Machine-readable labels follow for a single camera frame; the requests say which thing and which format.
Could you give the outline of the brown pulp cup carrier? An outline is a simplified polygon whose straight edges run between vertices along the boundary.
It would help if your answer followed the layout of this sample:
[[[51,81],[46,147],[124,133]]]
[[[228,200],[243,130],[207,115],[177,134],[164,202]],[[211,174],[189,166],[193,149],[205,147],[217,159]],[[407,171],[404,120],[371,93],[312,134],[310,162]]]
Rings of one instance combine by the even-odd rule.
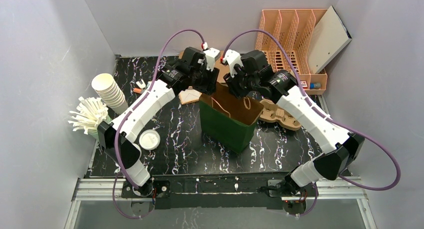
[[[301,124],[290,113],[274,104],[269,99],[262,99],[260,103],[263,105],[263,110],[259,119],[266,123],[278,123],[281,127],[297,131],[301,128]]]

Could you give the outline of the green kraft paper bag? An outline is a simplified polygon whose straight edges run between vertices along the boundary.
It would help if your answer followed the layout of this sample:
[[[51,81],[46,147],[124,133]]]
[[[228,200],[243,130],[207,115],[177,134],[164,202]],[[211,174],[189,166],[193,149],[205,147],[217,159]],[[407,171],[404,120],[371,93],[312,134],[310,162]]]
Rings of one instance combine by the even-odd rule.
[[[216,83],[212,95],[199,98],[201,130],[225,148],[241,154],[251,142],[264,106],[256,99],[236,98],[229,88]]]

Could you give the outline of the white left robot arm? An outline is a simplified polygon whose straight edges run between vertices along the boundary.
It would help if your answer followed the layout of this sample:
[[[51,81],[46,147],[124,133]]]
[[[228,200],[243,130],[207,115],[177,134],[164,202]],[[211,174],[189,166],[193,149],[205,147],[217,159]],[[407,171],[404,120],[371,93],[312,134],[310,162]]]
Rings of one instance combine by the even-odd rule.
[[[97,127],[100,149],[118,166],[134,188],[141,188],[150,174],[141,162],[141,150],[134,143],[146,124],[180,92],[192,87],[211,95],[216,91],[219,69],[215,63],[221,52],[215,48],[204,51],[187,47],[181,58],[167,63],[148,89],[122,114],[110,123]]]

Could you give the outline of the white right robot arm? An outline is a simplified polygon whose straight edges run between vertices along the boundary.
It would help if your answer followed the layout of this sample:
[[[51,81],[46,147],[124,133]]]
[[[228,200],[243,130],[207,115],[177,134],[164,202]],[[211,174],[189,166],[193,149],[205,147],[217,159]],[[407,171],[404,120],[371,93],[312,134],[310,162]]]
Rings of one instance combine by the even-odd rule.
[[[224,80],[237,98],[258,92],[289,113],[315,139],[322,153],[285,177],[285,188],[298,190],[320,179],[335,180],[358,156],[363,136],[330,123],[329,115],[302,95],[296,78],[286,70],[273,71],[265,54],[253,50],[240,55],[227,50],[222,63],[229,66]]]

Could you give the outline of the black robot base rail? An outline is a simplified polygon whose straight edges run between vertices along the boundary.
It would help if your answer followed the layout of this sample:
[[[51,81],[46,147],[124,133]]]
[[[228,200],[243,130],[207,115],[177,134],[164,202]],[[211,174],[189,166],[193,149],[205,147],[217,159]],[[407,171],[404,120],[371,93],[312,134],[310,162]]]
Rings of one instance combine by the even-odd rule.
[[[316,196],[309,184],[292,193],[285,184],[286,172],[243,172],[230,174],[153,175],[140,190],[125,181],[123,199],[154,202],[157,210],[176,208],[299,209]]]

